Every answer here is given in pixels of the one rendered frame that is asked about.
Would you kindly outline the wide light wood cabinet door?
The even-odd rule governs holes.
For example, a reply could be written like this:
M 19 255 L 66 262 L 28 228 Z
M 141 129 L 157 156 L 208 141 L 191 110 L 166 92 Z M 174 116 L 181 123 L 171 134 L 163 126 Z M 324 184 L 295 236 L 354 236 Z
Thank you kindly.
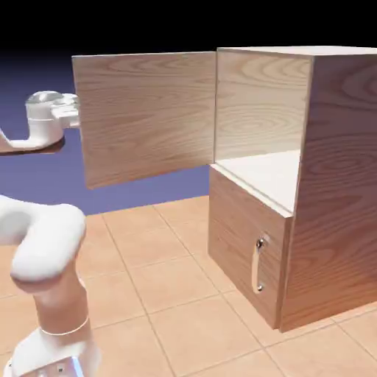
M 214 159 L 214 52 L 72 59 L 87 187 L 190 169 Z

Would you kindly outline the light wood cabinet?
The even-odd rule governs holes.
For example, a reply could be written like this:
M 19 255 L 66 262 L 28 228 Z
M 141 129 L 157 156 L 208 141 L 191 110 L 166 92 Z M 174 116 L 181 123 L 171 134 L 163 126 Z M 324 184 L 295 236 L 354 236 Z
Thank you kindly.
M 214 162 L 292 213 L 279 331 L 377 301 L 377 48 L 217 52 Z

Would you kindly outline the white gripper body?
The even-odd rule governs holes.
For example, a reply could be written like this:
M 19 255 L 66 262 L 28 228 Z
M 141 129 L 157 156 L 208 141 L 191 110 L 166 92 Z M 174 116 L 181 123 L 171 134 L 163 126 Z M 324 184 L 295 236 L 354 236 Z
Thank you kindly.
M 80 126 L 80 101 L 76 94 L 62 94 L 53 101 L 52 115 L 58 119 L 62 127 Z

